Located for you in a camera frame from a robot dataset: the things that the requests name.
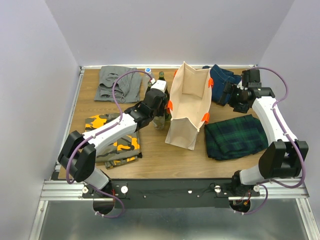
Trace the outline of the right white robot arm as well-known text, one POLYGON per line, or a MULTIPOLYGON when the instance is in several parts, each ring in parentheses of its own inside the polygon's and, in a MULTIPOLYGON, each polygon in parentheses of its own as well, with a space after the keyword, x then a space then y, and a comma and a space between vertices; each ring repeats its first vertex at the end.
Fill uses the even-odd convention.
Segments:
POLYGON ((244 70, 240 83, 227 82, 221 100, 230 96, 228 104, 235 112, 247 113, 249 109, 257 114, 268 141, 268 148, 254 167, 239 170, 232 176, 230 191, 241 196, 248 186, 274 182, 288 189, 300 187, 306 177, 305 158, 309 146, 300 141, 286 124, 278 103, 286 99, 276 99, 270 87, 263 87, 261 67, 244 70))

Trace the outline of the beige canvas tote bag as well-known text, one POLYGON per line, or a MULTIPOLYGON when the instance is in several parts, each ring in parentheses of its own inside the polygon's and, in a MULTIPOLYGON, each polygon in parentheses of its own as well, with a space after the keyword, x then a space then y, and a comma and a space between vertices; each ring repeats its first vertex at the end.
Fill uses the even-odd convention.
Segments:
POLYGON ((214 80, 210 69, 195 69, 183 63, 176 71, 167 110, 170 127, 165 143, 193 151, 201 127, 210 120, 214 80))

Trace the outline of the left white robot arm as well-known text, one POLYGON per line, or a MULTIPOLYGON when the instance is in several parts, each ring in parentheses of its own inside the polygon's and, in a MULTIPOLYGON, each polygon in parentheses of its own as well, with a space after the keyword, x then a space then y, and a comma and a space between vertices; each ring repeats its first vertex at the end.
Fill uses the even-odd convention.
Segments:
POLYGON ((96 168, 97 155, 121 137, 148 126, 154 117, 164 113, 167 102, 164 90, 151 88, 144 100, 109 123, 89 132, 70 133, 58 156, 58 162, 66 170, 67 183, 85 182, 93 186, 99 197, 107 197, 111 191, 110 179, 96 168))

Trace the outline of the green glass bottle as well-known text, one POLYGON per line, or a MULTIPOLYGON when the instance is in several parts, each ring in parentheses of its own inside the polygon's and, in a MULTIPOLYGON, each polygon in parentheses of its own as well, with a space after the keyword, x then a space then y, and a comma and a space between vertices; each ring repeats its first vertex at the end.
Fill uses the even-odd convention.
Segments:
POLYGON ((164 111, 164 119, 165 121, 170 121, 172 118, 172 115, 171 115, 171 110, 169 108, 167 108, 165 111, 164 111))
POLYGON ((153 126, 156 130, 162 130, 165 126, 165 116, 155 116, 152 120, 153 126))
POLYGON ((150 90, 151 90, 152 85, 153 85, 153 84, 152 84, 150 81, 147 83, 147 89, 146 89, 146 92, 148 92, 148 91, 150 91, 150 90))
POLYGON ((166 95, 167 101, 169 101, 170 100, 170 93, 168 91, 168 88, 165 89, 165 95, 166 95))
POLYGON ((165 81, 165 73, 163 71, 158 73, 158 80, 165 81))

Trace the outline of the clear plastic water bottle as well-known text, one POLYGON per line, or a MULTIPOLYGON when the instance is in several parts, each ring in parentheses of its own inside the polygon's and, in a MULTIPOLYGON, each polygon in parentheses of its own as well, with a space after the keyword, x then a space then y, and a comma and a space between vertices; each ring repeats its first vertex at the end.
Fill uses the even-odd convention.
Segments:
POLYGON ((142 85, 144 88, 144 91, 147 91, 147 84, 154 78, 154 74, 152 73, 152 70, 150 68, 144 69, 145 74, 142 77, 142 85))

